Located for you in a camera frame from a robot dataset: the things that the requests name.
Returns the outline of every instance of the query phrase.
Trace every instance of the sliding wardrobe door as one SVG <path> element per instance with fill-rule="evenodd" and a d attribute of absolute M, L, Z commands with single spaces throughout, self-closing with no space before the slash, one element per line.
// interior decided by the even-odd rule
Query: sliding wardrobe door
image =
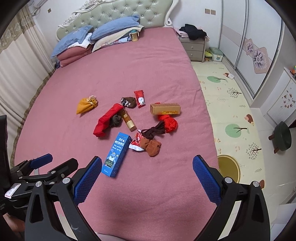
<path fill-rule="evenodd" d="M 237 71 L 255 96 L 278 49 L 281 17 L 265 0 L 249 0 L 247 31 Z"/>
<path fill-rule="evenodd" d="M 223 21 L 219 49 L 234 66 L 239 56 L 248 0 L 223 0 Z"/>

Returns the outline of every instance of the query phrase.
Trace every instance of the screw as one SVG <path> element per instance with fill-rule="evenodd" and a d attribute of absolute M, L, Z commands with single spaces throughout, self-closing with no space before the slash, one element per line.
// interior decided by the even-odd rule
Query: screw
<path fill-rule="evenodd" d="M 259 182 L 254 181 L 254 182 L 253 182 L 253 185 L 254 185 L 255 187 L 259 187 Z"/>
<path fill-rule="evenodd" d="M 42 181 L 38 181 L 38 182 L 36 182 L 36 184 L 35 184 L 36 187 L 40 187 L 41 185 L 42 185 Z"/>
<path fill-rule="evenodd" d="M 232 179 L 231 179 L 230 177 L 226 177 L 224 180 L 225 180 L 225 182 L 227 182 L 227 183 L 232 183 Z"/>
<path fill-rule="evenodd" d="M 63 183 L 64 183 L 64 184 L 67 184 L 67 183 L 69 183 L 69 182 L 70 182 L 70 178 L 66 177 L 66 178 L 63 179 Z"/>

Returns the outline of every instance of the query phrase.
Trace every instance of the wooden stool leg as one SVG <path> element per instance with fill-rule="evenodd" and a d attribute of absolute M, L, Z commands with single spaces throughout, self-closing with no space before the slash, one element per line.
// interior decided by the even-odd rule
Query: wooden stool leg
<path fill-rule="evenodd" d="M 276 149 L 274 149 L 274 154 L 277 153 L 279 151 L 279 148 L 277 147 Z"/>
<path fill-rule="evenodd" d="M 274 134 L 268 137 L 269 140 L 272 140 L 274 138 Z"/>

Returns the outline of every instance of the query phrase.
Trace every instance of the nasal spray box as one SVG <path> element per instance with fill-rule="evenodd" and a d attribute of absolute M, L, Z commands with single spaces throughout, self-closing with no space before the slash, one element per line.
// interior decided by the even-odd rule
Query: nasal spray box
<path fill-rule="evenodd" d="M 102 173 L 109 177 L 116 176 L 130 143 L 131 137 L 119 132 L 102 167 Z"/>

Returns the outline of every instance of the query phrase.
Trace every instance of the white tile floor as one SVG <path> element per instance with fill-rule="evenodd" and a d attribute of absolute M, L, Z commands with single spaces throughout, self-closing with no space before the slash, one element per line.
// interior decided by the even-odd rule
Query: white tile floor
<path fill-rule="evenodd" d="M 291 148 L 274 154 L 273 143 L 268 140 L 268 136 L 273 134 L 274 128 L 263 117 L 260 109 L 251 108 L 251 111 L 264 156 L 266 180 L 263 193 L 270 222 L 273 222 L 276 218 L 278 206 L 295 191 L 296 187 L 296 128 L 290 129 L 292 135 Z"/>

